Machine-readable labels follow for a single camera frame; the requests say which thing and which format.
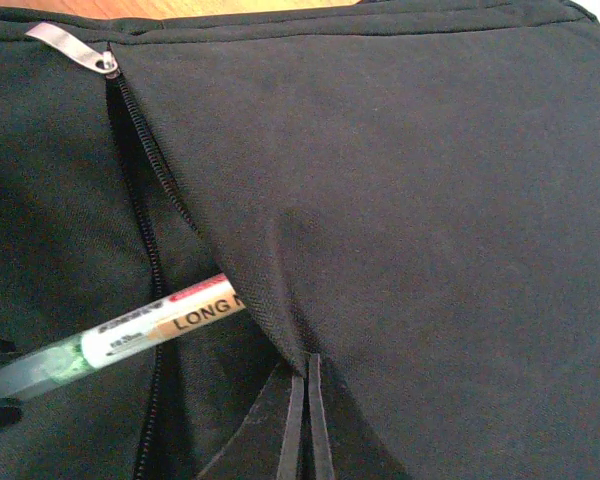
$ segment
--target stitched seam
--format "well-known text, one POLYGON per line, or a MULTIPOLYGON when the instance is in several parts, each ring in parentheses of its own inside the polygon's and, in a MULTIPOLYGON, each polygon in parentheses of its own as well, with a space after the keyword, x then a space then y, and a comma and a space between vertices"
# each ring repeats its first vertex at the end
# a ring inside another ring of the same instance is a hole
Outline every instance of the stitched seam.
MULTIPOLYGON (((575 22, 579 22, 583 19, 587 19, 587 17, 583 15, 582 17, 576 18, 573 20, 558 20, 555 22, 537 23, 534 25, 516 25, 513 27, 498 27, 498 28, 484 28, 484 29, 474 28, 474 29, 468 29, 468 30, 454 30, 454 31, 449 31, 449 32, 413 32, 413 33, 387 33, 387 34, 384 34, 384 33, 367 33, 367 34, 363 34, 363 33, 362 34, 361 33, 290 33, 290 34, 281 34, 281 35, 270 35, 270 36, 261 37, 261 38, 239 38, 239 39, 230 39, 230 40, 209 40, 209 41, 186 40, 186 41, 173 41, 173 42, 142 42, 142 43, 132 42, 132 43, 127 43, 127 42, 123 42, 123 41, 114 41, 114 40, 108 40, 108 39, 95 39, 95 40, 89 40, 87 43, 93 44, 93 43, 110 42, 110 43, 116 44, 116 45, 128 45, 128 46, 134 46, 134 45, 186 45, 186 44, 196 45, 196 44, 212 44, 212 43, 250 42, 250 41, 256 41, 256 40, 268 40, 268 39, 274 39, 274 38, 290 38, 290 37, 349 37, 349 36, 354 36, 354 37, 406 37, 406 36, 410 36, 410 35, 452 35, 452 34, 456 34, 456 33, 492 32, 492 31, 495 32, 498 30, 513 30, 516 28, 546 27, 548 25, 560 25, 560 24, 566 24, 566 23, 575 23, 575 22)), ((13 40, 0 40, 0 42, 2 42, 2 43, 37 42, 37 40, 25 38, 25 39, 13 39, 13 40)))
MULTIPOLYGON (((395 11, 395 12, 368 12, 368 13, 357 13, 357 14, 349 14, 349 15, 338 15, 336 12, 334 12, 334 14, 332 15, 324 15, 324 16, 316 16, 316 17, 304 17, 304 18, 294 18, 294 19, 286 19, 286 20, 270 20, 270 21, 263 21, 263 22, 259 22, 259 23, 250 23, 250 24, 241 24, 241 23, 227 23, 227 24, 222 24, 222 25, 208 25, 208 26, 202 26, 202 27, 189 27, 192 30, 207 30, 210 28, 222 28, 222 27, 231 27, 231 26, 240 26, 240 25, 244 25, 244 26, 256 26, 256 25, 276 25, 276 24, 281 24, 281 23, 288 23, 288 22, 298 22, 298 21, 304 21, 304 20, 318 20, 321 18, 355 18, 355 17, 366 17, 366 16, 374 16, 374 15, 390 15, 390 14, 417 14, 417 13, 451 13, 451 12, 467 12, 467 11, 471 11, 471 10, 489 10, 492 8, 500 8, 500 7, 506 7, 508 5, 512 5, 513 3, 511 1, 507 1, 505 3, 500 3, 497 5, 490 5, 488 7, 467 7, 467 8, 452 8, 452 9, 448 9, 448 10, 417 10, 417 11, 395 11)), ((351 5, 350 7, 335 7, 335 8, 353 8, 356 5, 351 5)), ((247 15, 258 15, 258 13, 246 13, 244 14, 244 16, 247 15)), ((158 22, 160 22, 160 25, 162 26, 163 29, 164 28, 164 22, 168 21, 168 20, 177 20, 177 18, 173 18, 173 19, 165 19, 165 20, 158 20, 158 22)), ((31 21, 27 21, 27 22, 8 22, 8 23, 33 23, 33 22, 37 22, 37 21, 44 21, 44 20, 31 20, 31 21)), ((52 21, 55 24, 58 25, 66 25, 69 27, 75 27, 75 28, 81 28, 83 30, 96 30, 94 28, 89 28, 89 27, 80 27, 71 23, 64 23, 64 22, 59 22, 59 21, 54 21, 54 20, 48 20, 48 21, 52 21)), ((156 30, 147 30, 146 32, 143 33, 149 33, 152 31, 156 31, 156 30)), ((113 33, 124 33, 118 30, 110 30, 110 32, 113 33)))

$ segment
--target zipper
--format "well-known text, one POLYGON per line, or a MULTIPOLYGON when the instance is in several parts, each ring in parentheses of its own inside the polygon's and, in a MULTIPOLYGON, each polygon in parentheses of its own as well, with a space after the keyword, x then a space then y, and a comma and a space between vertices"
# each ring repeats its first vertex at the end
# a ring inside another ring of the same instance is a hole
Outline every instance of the zipper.
MULTIPOLYGON (((144 154, 151 165, 163 190, 171 203, 176 207, 187 224, 198 234, 191 214, 182 201, 175 179, 166 164, 153 135, 140 113, 127 83, 118 68, 118 63, 111 51, 98 53, 67 31, 48 23, 41 23, 27 32, 27 36, 36 38, 55 48, 74 62, 89 70, 105 75, 107 81, 107 109, 114 133, 114 141, 118 147, 119 164, 125 186, 138 224, 151 269, 152 297, 162 298, 166 285, 155 232, 147 206, 138 184, 137 170, 132 168, 130 159, 144 154), (131 140, 132 155, 127 155, 125 140, 131 140), (134 140, 141 145, 142 152, 134 152, 134 140)), ((134 480, 149 480, 159 476, 156 462, 155 440, 160 412, 160 397, 163 377, 164 350, 162 345, 156 347, 155 364, 149 390, 149 406, 142 427, 141 440, 138 444, 136 463, 133 471, 134 480)))
MULTIPOLYGON (((129 192, 129 197, 131 199, 136 222, 140 230, 140 235, 142 237, 147 256, 149 257, 152 297, 154 300, 156 300, 165 295, 166 286, 164 273, 160 262, 160 254, 158 251, 155 232, 151 225, 151 219, 142 197, 142 188, 140 185, 138 185, 137 169, 135 172, 132 171, 133 169, 130 165, 131 160, 142 158, 142 152, 133 151, 133 144, 135 142, 139 142, 139 139, 137 137, 133 138, 135 132, 129 131, 130 119, 126 118, 129 116, 128 113, 126 110, 120 110, 126 107, 124 107, 121 99, 119 98, 120 95, 117 92, 116 84, 112 83, 116 81, 117 80, 115 78, 107 80, 107 109, 109 111, 109 121, 111 122, 113 138, 118 149, 119 164, 120 169, 122 170, 122 176, 127 186, 127 191, 129 192), (125 148, 127 141, 129 141, 129 145, 131 145, 131 152, 125 148)), ((136 463, 133 471, 134 480, 148 480, 150 478, 157 477, 157 475, 153 472, 156 468, 158 468, 156 465, 155 438, 159 419, 158 415, 160 411, 163 357, 163 346, 158 345, 155 350, 155 363, 151 377, 151 386, 149 387, 149 405, 136 453, 136 463)))
POLYGON ((129 86, 127 85, 124 75, 122 75, 120 70, 113 75, 108 75, 107 79, 115 82, 117 88, 120 90, 120 94, 125 106, 127 107, 129 115, 131 116, 131 121, 133 122, 136 132, 138 133, 138 137, 140 138, 144 152, 149 160, 149 164, 158 178, 162 189, 185 222, 187 222, 187 225, 191 227, 196 235, 199 235, 198 229, 196 228, 193 218, 191 217, 191 213, 182 200, 176 180, 173 177, 169 166, 164 160, 164 156, 162 155, 158 144, 154 140, 151 131, 149 130, 149 126, 147 125, 144 115, 140 113, 138 105, 133 97, 133 94, 131 93, 131 90, 129 90, 129 86))
POLYGON ((110 50, 98 53, 66 30, 49 23, 36 25, 26 35, 55 48, 83 67, 105 75, 107 84, 113 85, 120 90, 124 104, 131 116, 131 121, 142 143, 145 155, 162 189, 187 225, 199 236, 200 232, 193 221, 189 209, 182 200, 176 180, 165 162, 164 156, 153 138, 144 116, 140 113, 140 109, 118 67, 118 62, 113 53, 110 50))

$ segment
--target marker barrel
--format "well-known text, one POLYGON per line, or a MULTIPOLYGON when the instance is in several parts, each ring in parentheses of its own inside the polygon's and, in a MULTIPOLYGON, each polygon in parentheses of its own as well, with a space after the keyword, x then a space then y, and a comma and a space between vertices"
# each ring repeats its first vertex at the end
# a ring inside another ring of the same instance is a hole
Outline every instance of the marker barrel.
POLYGON ((2 367, 0 398, 41 395, 242 309, 229 280, 216 275, 2 367))

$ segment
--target metal zipper pull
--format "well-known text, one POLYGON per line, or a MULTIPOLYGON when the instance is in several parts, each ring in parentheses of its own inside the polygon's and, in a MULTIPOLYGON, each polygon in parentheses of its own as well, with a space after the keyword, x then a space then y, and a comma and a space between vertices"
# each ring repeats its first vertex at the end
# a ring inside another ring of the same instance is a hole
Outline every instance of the metal zipper pull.
POLYGON ((94 72, 111 74, 118 70, 118 62, 111 52, 98 53, 69 32, 50 23, 36 25, 26 35, 59 50, 74 62, 94 72))

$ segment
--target black zipper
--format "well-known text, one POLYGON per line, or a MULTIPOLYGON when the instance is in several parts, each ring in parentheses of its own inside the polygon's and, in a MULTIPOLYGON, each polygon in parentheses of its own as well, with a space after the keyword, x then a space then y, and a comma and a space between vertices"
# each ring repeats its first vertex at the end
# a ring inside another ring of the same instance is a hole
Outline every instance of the black zipper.
MULTIPOLYGON (((135 106, 135 102, 133 102, 131 92, 120 75, 107 79, 107 109, 114 141, 118 147, 120 169, 129 193, 142 242, 149 258, 152 297, 156 300, 166 294, 167 287, 155 232, 143 198, 143 188, 139 183, 137 167, 142 156, 146 156, 154 171, 158 169, 164 172, 162 166, 164 161, 157 145, 153 142, 144 119, 135 106)), ((161 183, 163 181, 169 183, 169 176, 170 172, 163 173, 161 183)), ((180 202, 175 195, 173 195, 172 201, 174 203, 180 202)), ((149 404, 137 448, 133 480, 149 480, 158 476, 156 472, 159 465, 157 465, 156 460, 155 441, 160 412, 163 357, 164 349, 162 345, 158 345, 155 350, 155 364, 149 389, 149 404)))
POLYGON ((149 160, 149 164, 158 178, 162 189, 167 194, 167 197, 169 197, 169 200, 178 210, 185 222, 187 222, 187 225, 191 227, 196 235, 199 235, 198 229, 196 228, 193 218, 191 217, 191 213, 182 200, 182 195, 180 194, 176 180, 169 169, 169 165, 167 165, 167 162, 164 160, 164 156, 162 155, 158 144, 154 140, 144 116, 142 113, 140 113, 136 100, 129 90, 129 86, 127 85, 124 76, 118 72, 117 76, 109 81, 116 82, 117 88, 120 90, 120 94, 127 111, 129 112, 133 126, 135 127, 138 137, 140 138, 140 142, 142 143, 144 152, 149 160))

